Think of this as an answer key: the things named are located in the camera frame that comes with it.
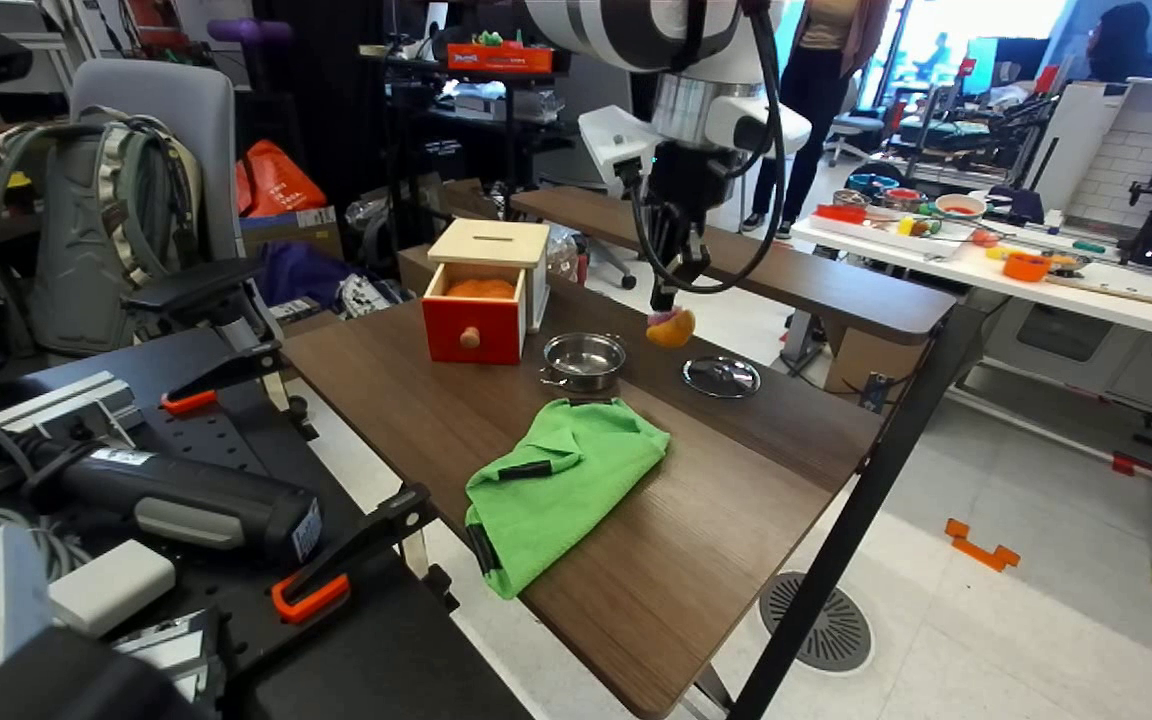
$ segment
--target chair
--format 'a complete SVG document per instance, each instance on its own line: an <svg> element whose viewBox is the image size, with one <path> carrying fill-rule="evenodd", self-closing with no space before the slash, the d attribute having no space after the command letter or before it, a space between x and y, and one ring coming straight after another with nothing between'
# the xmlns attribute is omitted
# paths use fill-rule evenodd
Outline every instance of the chair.
<svg viewBox="0 0 1152 720"><path fill-rule="evenodd" d="M213 261L240 261L240 216L232 212L237 98L230 75L160 59L90 59L71 75L70 113L121 107L155 117L194 146L205 176L205 230Z"/></svg>
<svg viewBox="0 0 1152 720"><path fill-rule="evenodd" d="M71 117L86 107L121 107L155 117L199 162L205 187L205 246L209 262L173 280L140 286L130 308L160 324L160 332L249 324L237 336L267 336L261 297L254 290L245 262L245 236L237 216L237 92L232 79L213 68L164 65L164 59L90 59L71 75Z"/></svg>

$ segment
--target wooden table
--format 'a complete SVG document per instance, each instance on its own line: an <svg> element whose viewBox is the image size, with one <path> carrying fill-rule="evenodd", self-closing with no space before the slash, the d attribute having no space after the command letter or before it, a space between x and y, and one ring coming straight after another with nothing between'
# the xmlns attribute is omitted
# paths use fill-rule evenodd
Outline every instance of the wooden table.
<svg viewBox="0 0 1152 720"><path fill-rule="evenodd" d="M608 244L638 246L633 212L624 198L579 191L579 187L541 187L511 198L516 212L568 225ZM738 275L755 244L748 236L705 226L705 246L712 254L712 275ZM803 254L790 244L772 244L765 262L746 280L748 290L797 305L803 311L838 317L848 328L866 328L889 340L923 340L954 297L903 284L898 275L866 271L825 254Z"/></svg>
<svg viewBox="0 0 1152 720"><path fill-rule="evenodd" d="M669 429L671 448L525 599L638 714L663 714L848 482L881 418L772 373L746 405L710 398L680 381L680 358L710 343L662 353L644 343L644 317L594 290L559 286L544 328L621 332L621 395ZM290 358L466 529L466 481L547 398L541 340L530 349L525 365L433 365L409 305L304 332Z"/></svg>

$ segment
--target handle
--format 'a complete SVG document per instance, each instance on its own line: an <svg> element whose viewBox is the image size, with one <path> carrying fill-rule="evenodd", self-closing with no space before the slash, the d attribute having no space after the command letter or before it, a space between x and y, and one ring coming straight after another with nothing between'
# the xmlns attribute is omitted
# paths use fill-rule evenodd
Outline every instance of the handle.
<svg viewBox="0 0 1152 720"><path fill-rule="evenodd" d="M466 328L461 332L461 349L467 349L467 353L486 349L486 332L479 328Z"/></svg>

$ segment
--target cardboard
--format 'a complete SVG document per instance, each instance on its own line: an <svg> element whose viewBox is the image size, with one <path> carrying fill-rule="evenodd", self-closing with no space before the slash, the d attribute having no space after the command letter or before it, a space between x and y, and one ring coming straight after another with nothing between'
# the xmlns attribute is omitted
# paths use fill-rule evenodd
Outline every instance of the cardboard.
<svg viewBox="0 0 1152 720"><path fill-rule="evenodd" d="M419 297L441 262L428 254L428 244L399 246L399 284Z"/></svg>
<svg viewBox="0 0 1152 720"><path fill-rule="evenodd" d="M437 208L444 216L491 218L499 208L486 196L479 181L437 181Z"/></svg>
<svg viewBox="0 0 1152 720"><path fill-rule="evenodd" d="M335 208L309 208L290 216L245 216L240 218L245 246L257 254L265 244L309 244L323 254L345 261Z"/></svg>
<svg viewBox="0 0 1152 720"><path fill-rule="evenodd" d="M898 343L866 328L848 328L829 365L825 391L860 398L872 374L889 374L898 381L889 398L898 398L910 388L910 374L922 367L923 349L928 340Z"/></svg>

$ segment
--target red box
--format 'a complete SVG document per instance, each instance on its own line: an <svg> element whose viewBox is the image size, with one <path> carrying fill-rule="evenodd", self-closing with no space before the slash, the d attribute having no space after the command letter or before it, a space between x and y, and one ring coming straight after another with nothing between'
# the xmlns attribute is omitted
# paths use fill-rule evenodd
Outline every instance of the red box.
<svg viewBox="0 0 1152 720"><path fill-rule="evenodd" d="M516 40L505 45L450 45L450 70L466 75L547 75L552 49L525 49Z"/></svg>
<svg viewBox="0 0 1152 720"><path fill-rule="evenodd" d="M458 280L511 280L511 297L444 297ZM530 267L441 262L423 286L423 340L441 365L516 365L530 340Z"/></svg>

